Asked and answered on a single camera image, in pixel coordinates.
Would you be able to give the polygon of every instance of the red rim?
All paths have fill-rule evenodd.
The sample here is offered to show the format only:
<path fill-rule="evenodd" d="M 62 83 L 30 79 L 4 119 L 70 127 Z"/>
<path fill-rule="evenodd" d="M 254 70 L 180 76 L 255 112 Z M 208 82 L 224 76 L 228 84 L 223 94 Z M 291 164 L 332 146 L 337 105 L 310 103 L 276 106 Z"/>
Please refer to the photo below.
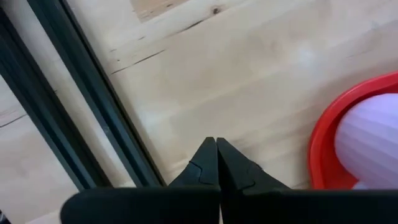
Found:
<path fill-rule="evenodd" d="M 351 189 L 357 183 L 336 157 L 333 145 L 336 128 L 355 104 L 383 93 L 398 93 L 398 71 L 352 87 L 323 112 L 312 132 L 308 150 L 308 169 L 314 189 Z"/>

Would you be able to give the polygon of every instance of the red tray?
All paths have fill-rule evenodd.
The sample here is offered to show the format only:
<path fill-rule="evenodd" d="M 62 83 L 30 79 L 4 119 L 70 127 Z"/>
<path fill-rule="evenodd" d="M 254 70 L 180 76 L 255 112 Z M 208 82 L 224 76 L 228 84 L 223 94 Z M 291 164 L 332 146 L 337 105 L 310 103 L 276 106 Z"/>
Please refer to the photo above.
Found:
<path fill-rule="evenodd" d="M 352 87 L 323 112 L 312 132 L 308 150 L 308 169 L 314 189 L 352 189 L 357 183 L 337 159 L 336 129 L 343 115 L 355 104 L 383 93 L 398 93 L 398 71 Z"/>

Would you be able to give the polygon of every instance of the red plastic container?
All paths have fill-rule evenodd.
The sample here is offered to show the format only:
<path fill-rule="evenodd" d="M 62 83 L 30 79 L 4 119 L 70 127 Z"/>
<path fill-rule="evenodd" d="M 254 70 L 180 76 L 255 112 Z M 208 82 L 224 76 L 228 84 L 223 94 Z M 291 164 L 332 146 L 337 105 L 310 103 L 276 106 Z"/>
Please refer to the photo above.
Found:
<path fill-rule="evenodd" d="M 352 189 L 357 179 L 340 164 L 335 134 L 343 115 L 360 101 L 383 93 L 398 93 L 398 71 L 362 82 L 340 95 L 322 114 L 312 132 L 308 169 L 314 189 Z"/>

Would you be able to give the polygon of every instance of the black metal rail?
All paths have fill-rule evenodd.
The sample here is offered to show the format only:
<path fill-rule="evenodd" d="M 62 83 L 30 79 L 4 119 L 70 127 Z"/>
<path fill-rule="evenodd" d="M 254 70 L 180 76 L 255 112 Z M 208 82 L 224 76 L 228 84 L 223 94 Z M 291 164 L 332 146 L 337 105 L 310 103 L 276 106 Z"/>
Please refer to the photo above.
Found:
<path fill-rule="evenodd" d="M 65 108 L 1 8 L 0 74 L 77 188 L 84 190 L 111 186 Z"/>
<path fill-rule="evenodd" d="M 75 16 L 64 0 L 28 0 L 138 187 L 164 185 Z"/>

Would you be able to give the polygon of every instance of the dark frame rail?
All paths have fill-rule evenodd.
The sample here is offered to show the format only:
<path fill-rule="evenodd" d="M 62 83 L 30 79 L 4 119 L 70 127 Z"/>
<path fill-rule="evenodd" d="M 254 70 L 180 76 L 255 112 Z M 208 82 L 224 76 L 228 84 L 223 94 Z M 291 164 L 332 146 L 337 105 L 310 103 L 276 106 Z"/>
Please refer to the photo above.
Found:
<path fill-rule="evenodd" d="M 164 181 L 64 0 L 28 0 L 137 187 Z"/>
<path fill-rule="evenodd" d="M 0 74 L 78 190 L 111 186 L 77 127 L 1 8 Z"/>

